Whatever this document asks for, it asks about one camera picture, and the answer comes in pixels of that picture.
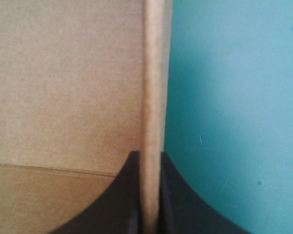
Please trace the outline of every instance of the brown cardboard surface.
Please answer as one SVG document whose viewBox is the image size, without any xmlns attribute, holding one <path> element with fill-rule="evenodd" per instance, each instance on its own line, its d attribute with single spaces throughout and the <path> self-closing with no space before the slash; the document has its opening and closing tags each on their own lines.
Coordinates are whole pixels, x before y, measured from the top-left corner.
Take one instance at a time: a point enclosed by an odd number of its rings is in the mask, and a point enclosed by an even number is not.
<svg viewBox="0 0 293 234">
<path fill-rule="evenodd" d="M 81 212 L 113 178 L 0 166 L 0 234 L 44 234 Z"/>
<path fill-rule="evenodd" d="M 0 163 L 116 173 L 140 148 L 142 1 L 0 0 Z"/>
<path fill-rule="evenodd" d="M 67 221 L 111 182 L 94 174 L 115 175 L 140 148 L 141 201 L 154 230 L 171 6 L 0 0 L 0 234 Z"/>
<path fill-rule="evenodd" d="M 144 1 L 144 93 L 140 160 L 140 203 L 144 234 L 157 231 L 171 13 L 170 0 Z"/>
</svg>

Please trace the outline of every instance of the painted wall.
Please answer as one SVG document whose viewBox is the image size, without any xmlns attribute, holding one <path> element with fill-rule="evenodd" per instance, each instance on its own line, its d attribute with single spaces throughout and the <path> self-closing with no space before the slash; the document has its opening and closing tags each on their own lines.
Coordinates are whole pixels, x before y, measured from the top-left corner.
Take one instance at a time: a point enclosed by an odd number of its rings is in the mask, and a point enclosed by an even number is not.
<svg viewBox="0 0 293 234">
<path fill-rule="evenodd" d="M 165 150 L 255 234 L 293 234 L 293 0 L 175 0 Z"/>
</svg>

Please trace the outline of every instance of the curved black edge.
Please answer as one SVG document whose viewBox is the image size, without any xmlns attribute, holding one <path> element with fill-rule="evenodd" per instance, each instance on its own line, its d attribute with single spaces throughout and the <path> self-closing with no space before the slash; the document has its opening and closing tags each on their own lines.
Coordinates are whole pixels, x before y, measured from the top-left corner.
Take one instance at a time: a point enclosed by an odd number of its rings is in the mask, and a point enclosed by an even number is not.
<svg viewBox="0 0 293 234">
<path fill-rule="evenodd" d="M 167 153 L 162 153 L 161 166 L 161 202 L 170 202 L 175 233 L 249 234 L 207 204 L 179 174 Z"/>
<path fill-rule="evenodd" d="M 98 199 L 49 234 L 137 234 L 139 213 L 139 152 L 134 151 Z"/>
<path fill-rule="evenodd" d="M 161 156 L 159 234 L 248 234 L 209 206 Z M 139 152 L 131 152 L 110 186 L 79 215 L 49 234 L 138 234 Z"/>
</svg>

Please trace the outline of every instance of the cardboard box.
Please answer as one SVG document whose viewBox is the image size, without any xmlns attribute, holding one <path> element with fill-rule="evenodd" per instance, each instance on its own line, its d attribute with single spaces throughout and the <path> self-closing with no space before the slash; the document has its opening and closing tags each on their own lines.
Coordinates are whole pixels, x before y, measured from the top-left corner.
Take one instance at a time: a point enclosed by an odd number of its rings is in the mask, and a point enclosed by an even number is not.
<svg viewBox="0 0 293 234">
<path fill-rule="evenodd" d="M 169 0 L 0 0 L 0 234 L 71 219 L 132 150 L 151 171 L 145 189 L 157 180 L 171 11 Z"/>
</svg>

